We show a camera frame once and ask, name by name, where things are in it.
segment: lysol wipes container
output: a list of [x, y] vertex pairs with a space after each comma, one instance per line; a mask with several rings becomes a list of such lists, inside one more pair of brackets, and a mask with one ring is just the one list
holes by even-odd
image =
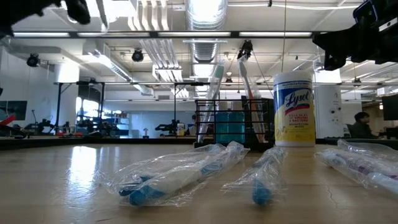
[[311, 74], [281, 73], [274, 78], [275, 145], [315, 145], [315, 118]]

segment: red object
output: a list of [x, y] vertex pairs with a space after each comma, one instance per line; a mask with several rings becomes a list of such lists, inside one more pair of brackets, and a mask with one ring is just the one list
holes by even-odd
[[15, 121], [17, 118], [15, 117], [15, 115], [11, 115], [10, 117], [6, 118], [4, 121], [1, 121], [0, 124], [2, 125], [7, 125], [13, 121]]

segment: lysol logo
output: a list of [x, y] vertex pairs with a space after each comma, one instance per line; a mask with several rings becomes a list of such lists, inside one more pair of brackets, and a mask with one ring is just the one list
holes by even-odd
[[285, 115], [296, 110], [308, 109], [310, 107], [310, 94], [309, 90], [297, 90], [287, 95], [285, 97]]

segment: plastic bag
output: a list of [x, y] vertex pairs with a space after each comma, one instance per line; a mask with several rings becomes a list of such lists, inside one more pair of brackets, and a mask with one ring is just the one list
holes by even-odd
[[131, 164], [113, 178], [99, 172], [97, 179], [109, 192], [119, 194], [122, 204], [184, 206], [209, 177], [230, 169], [248, 151], [236, 142], [228, 147], [207, 145]]
[[[257, 87], [257, 83], [255, 80], [252, 80], [248, 76], [248, 71], [246, 70], [246, 62], [247, 58], [241, 57], [238, 60], [238, 69], [239, 69], [239, 75], [242, 77], [243, 84], [244, 84], [244, 89], [246, 90], [246, 96], [248, 97], [249, 100], [258, 100], [258, 101], [252, 101], [250, 103], [251, 110], [254, 112], [251, 113], [252, 120], [255, 122], [260, 122], [260, 123], [253, 123], [253, 128], [256, 133], [265, 133], [265, 127], [263, 120], [264, 118], [262, 117], [262, 103], [261, 103], [261, 94], [260, 91]], [[257, 139], [260, 143], [265, 142], [264, 134], [257, 134]]]
[[[209, 87], [209, 92], [206, 95], [207, 100], [216, 100], [218, 97], [218, 93], [220, 92], [221, 88], [221, 81], [223, 79], [224, 75], [224, 61], [219, 62], [218, 66], [214, 72], [214, 75], [210, 79], [210, 87]], [[201, 122], [210, 122], [211, 114], [214, 111], [214, 103], [207, 103], [206, 104], [206, 111], [204, 116], [201, 116], [200, 121]], [[205, 139], [205, 135], [207, 133], [207, 128], [208, 124], [201, 124], [200, 129], [199, 129], [199, 137], [198, 137], [198, 142], [203, 142]]]
[[267, 150], [237, 181], [224, 184], [221, 191], [237, 193], [246, 198], [251, 195], [254, 203], [268, 204], [284, 190], [281, 170], [286, 155], [280, 147]]
[[344, 151], [358, 153], [384, 161], [398, 162], [398, 152], [382, 144], [347, 142], [339, 139], [337, 145], [339, 149]]
[[396, 163], [341, 149], [326, 149], [316, 153], [315, 157], [367, 189], [398, 194]]

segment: wooden table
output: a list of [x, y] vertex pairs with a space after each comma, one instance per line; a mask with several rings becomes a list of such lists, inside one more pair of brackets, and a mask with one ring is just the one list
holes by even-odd
[[289, 149], [285, 197], [266, 207], [220, 192], [257, 160], [257, 153], [211, 179], [189, 207], [121, 207], [118, 197], [93, 182], [97, 169], [117, 170], [190, 147], [87, 145], [0, 152], [0, 223], [398, 223], [398, 200], [366, 190], [313, 158], [327, 146]]

